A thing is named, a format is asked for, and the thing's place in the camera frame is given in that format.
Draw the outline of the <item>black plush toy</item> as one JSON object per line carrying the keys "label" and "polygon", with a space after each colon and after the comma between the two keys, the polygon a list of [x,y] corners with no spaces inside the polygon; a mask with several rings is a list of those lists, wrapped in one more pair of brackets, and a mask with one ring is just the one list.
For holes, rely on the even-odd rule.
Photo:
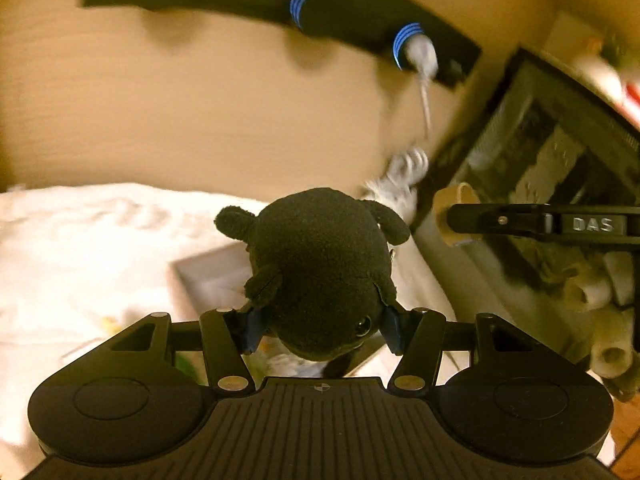
{"label": "black plush toy", "polygon": [[390,251],[410,231],[375,200],[311,188],[259,214],[224,207],[214,223],[246,246],[250,310],[300,358],[329,361],[357,349],[397,300]]}

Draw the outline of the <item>black storage bin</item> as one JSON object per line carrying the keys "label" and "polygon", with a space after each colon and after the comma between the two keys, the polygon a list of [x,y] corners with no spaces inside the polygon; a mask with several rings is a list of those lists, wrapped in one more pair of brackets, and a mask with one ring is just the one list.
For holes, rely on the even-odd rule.
{"label": "black storage bin", "polygon": [[637,206],[639,131],[576,70],[517,50],[480,119],[436,156],[419,186],[416,241],[462,320],[498,313],[591,370],[593,314],[634,311],[634,360],[599,376],[623,402],[639,391],[639,243],[571,245],[481,236],[449,247],[433,197],[466,182],[481,204]]}

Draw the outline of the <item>white rolled towel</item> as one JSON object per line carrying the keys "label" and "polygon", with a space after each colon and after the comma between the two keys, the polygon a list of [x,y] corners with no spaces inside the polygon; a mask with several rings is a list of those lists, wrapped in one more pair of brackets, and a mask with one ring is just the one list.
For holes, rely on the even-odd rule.
{"label": "white rolled towel", "polygon": [[622,376],[634,360],[634,311],[609,304],[592,314],[591,369],[603,378]]}

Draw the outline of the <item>cardboard tube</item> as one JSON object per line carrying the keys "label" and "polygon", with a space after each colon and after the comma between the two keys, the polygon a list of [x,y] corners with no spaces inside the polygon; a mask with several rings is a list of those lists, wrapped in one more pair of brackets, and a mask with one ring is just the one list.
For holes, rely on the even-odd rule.
{"label": "cardboard tube", "polygon": [[461,182],[437,191],[433,197],[433,216],[435,226],[442,241],[449,247],[475,242],[480,234],[473,233],[470,228],[463,228],[461,232],[454,229],[461,226],[463,218],[460,216],[462,205],[479,205],[480,199],[469,183]]}

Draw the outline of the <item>white fluffy blanket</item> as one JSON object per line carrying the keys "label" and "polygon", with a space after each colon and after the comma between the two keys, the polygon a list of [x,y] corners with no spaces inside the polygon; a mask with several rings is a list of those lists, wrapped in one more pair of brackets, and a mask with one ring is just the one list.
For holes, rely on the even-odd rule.
{"label": "white fluffy blanket", "polygon": [[171,295],[169,266],[228,245],[214,218],[230,205],[264,206],[132,183],[2,194],[2,478],[42,460],[27,403],[44,378],[143,315],[191,317]]}

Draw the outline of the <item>blue striped black sock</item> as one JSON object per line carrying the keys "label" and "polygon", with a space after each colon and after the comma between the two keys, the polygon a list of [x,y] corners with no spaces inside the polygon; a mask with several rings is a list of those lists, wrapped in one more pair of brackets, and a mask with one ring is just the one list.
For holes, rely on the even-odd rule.
{"label": "blue striped black sock", "polygon": [[436,50],[419,23],[410,23],[396,34],[392,55],[400,70],[411,68],[423,79],[435,79],[438,72]]}

